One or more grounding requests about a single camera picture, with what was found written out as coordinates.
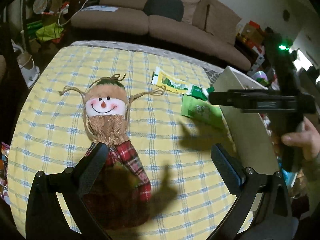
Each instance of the metal screw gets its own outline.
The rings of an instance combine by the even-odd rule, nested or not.
[[[282,178],[281,172],[277,171],[277,172],[276,172],[276,176],[277,176],[278,178]]]
[[[43,171],[38,171],[37,173],[36,173],[36,176],[37,177],[41,177],[43,175]]]
[[[253,174],[254,173],[254,169],[253,168],[250,168],[250,167],[247,167],[245,168],[245,171],[249,174]]]
[[[73,172],[73,167],[67,167],[67,168],[65,168],[64,172],[67,173],[67,174],[72,173],[72,172]]]

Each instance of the brown couch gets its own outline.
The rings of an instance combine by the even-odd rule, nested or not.
[[[115,12],[79,11],[71,20],[74,29],[113,31],[149,37],[216,57],[244,71],[249,60],[234,48],[240,18],[217,0],[182,0],[181,22],[150,15],[142,10],[147,0],[99,0],[100,5],[119,7]]]

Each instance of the green light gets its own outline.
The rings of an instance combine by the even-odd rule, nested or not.
[[[287,48],[286,46],[284,46],[284,45],[280,45],[279,46],[279,49],[282,49],[282,50],[289,50],[289,48]]]

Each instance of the brown fur trim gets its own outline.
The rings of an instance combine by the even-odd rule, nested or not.
[[[96,85],[92,87],[85,95],[84,103],[86,103],[91,98],[117,98],[128,104],[127,93],[125,90],[117,85],[105,84]]]

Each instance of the person's arm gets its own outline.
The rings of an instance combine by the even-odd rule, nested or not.
[[[313,124],[304,119],[305,131],[282,136],[285,145],[301,147],[304,160],[303,173],[306,176],[310,212],[313,213],[320,202],[320,134]]]

